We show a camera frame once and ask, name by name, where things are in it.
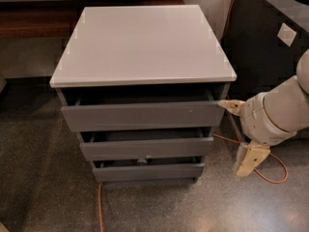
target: gray floor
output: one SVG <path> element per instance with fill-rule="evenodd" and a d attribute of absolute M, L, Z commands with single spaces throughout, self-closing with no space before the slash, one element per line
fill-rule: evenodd
<path fill-rule="evenodd" d="M 9 85 L 0 101 L 0 221 L 11 232 L 98 231 L 98 184 L 44 85 Z M 234 136 L 227 118 L 217 133 Z M 309 141 L 272 152 L 285 184 L 233 177 L 237 145 L 215 139 L 190 186 L 104 188 L 105 231 L 309 231 Z M 268 159 L 260 169 L 283 175 Z"/>

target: cable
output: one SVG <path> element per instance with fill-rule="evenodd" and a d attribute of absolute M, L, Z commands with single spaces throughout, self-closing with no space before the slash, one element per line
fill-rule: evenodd
<path fill-rule="evenodd" d="M 288 176 L 289 176 L 288 168 L 286 167 L 286 165 L 283 163 L 283 161 L 282 161 L 280 158 L 278 158 L 277 156 L 275 156 L 275 155 L 272 154 L 272 153 L 270 153 L 270 156 L 272 156 L 273 158 L 275 158 L 276 160 L 278 160 L 279 163 L 283 166 L 284 172 L 285 172 L 285 176 L 284 176 L 284 178 L 283 178 L 282 180 L 280 180 L 280 181 L 272 181 L 272 180 L 270 180 L 269 178 L 267 178 L 266 176 L 264 176 L 258 169 L 255 168 L 254 171 L 255 171 L 258 175 L 260 175 L 264 180 L 266 180 L 266 181 L 268 181 L 268 182 L 270 182 L 270 183 L 273 183 L 273 184 L 282 184 L 282 183 L 284 183 L 284 182 L 288 179 Z"/>
<path fill-rule="evenodd" d="M 224 32 L 223 32 L 221 40 L 223 39 L 223 37 L 225 36 L 226 32 L 228 31 L 229 24 L 230 24 L 231 11 L 232 11 L 234 2 L 235 2 L 235 0 L 232 0 L 232 2 L 230 4 L 230 8 L 229 8 L 229 12 L 228 12 L 228 16 L 227 16 L 227 19 L 226 19 L 226 24 L 225 24 L 225 28 L 224 28 Z"/>
<path fill-rule="evenodd" d="M 102 217 L 102 207 L 101 207 L 101 184 L 98 184 L 98 219 L 99 219 L 99 231 L 104 232 L 103 229 L 103 217 Z"/>
<path fill-rule="evenodd" d="M 236 141 L 236 140 L 234 140 L 234 139 L 231 139 L 231 138 L 228 138 L 228 137 L 225 137 L 225 136 L 222 136 L 222 135 L 218 135 L 218 134 L 213 134 L 212 136 L 218 137 L 218 138 L 221 138 L 221 139 L 223 139 L 223 140 L 230 141 L 230 142 L 233 142 L 233 143 L 237 143 L 237 144 L 239 145 L 239 144 L 240 144 L 240 140 L 239 140 L 239 136 L 238 136 L 238 134 L 237 134 L 236 126 L 232 123 L 232 118 L 231 118 L 232 115 L 231 115 L 231 113 L 230 113 L 229 111 L 228 111 L 228 114 L 229 114 L 229 116 L 230 116 L 230 122 L 231 122 L 231 124 L 232 124 L 232 126 L 233 126 L 233 129 L 234 129 L 235 135 L 236 135 L 237 138 L 238 138 L 238 141 Z M 289 177 L 288 168 L 286 167 L 286 165 L 283 163 L 283 161 L 282 161 L 280 158 L 278 158 L 277 156 L 275 156 L 275 155 L 272 154 L 272 153 L 270 153 L 269 155 L 272 156 L 273 158 L 275 158 L 276 160 L 278 160 L 279 163 L 283 166 L 283 169 L 284 169 L 284 172 L 285 172 L 284 178 L 283 178 L 282 180 L 280 180 L 280 181 L 272 181 L 271 179 L 269 179 L 269 178 L 267 178 L 265 175 L 263 175 L 257 168 L 254 168 L 254 171 L 255 171 L 258 175 L 260 175 L 260 177 L 262 177 L 264 180 L 266 180 L 266 181 L 268 181 L 268 182 L 270 182 L 270 183 L 272 183 L 272 184 L 282 184 L 282 183 L 286 182 L 286 180 L 287 180 L 288 177 Z"/>
<path fill-rule="evenodd" d="M 213 136 L 218 137 L 218 138 L 221 138 L 221 139 L 224 139 L 224 140 L 226 140 L 226 141 L 230 141 L 230 142 L 233 142 L 233 143 L 240 144 L 238 141 L 233 140 L 233 139 L 230 139 L 230 138 L 227 138 L 227 137 L 224 137 L 224 136 L 222 136 L 222 135 L 213 134 Z"/>

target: open drawer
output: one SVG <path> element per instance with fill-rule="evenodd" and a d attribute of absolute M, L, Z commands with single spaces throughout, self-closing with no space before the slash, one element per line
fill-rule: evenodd
<path fill-rule="evenodd" d="M 203 156 L 212 145 L 206 129 L 82 132 L 86 160 L 131 160 Z"/>
<path fill-rule="evenodd" d="M 63 89 L 71 131 L 218 126 L 224 110 L 202 84 Z"/>
<path fill-rule="evenodd" d="M 134 160 L 95 161 L 94 175 L 98 182 L 125 182 L 198 178 L 204 165 L 197 158 L 152 159 L 147 165 Z"/>

